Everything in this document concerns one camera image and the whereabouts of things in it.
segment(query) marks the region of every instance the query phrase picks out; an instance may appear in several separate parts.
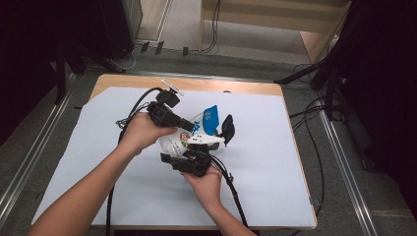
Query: white tabletop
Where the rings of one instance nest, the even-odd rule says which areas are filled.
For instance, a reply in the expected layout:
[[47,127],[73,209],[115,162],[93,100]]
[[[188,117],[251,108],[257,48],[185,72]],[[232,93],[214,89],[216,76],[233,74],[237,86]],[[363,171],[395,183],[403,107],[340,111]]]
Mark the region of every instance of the white tabletop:
[[[59,196],[89,173],[117,145],[117,120],[126,118],[147,88],[108,88],[83,107],[67,149],[49,183],[33,222]],[[156,92],[145,101],[152,101]],[[220,126],[233,115],[235,137],[217,157],[234,185],[252,229],[316,227],[303,167],[282,96],[185,91],[173,111],[186,119],[217,105]],[[136,156],[116,183],[112,225],[138,229],[213,229],[192,188],[160,160],[158,143]],[[221,200],[240,220],[222,181]],[[105,207],[92,225],[105,225]]]

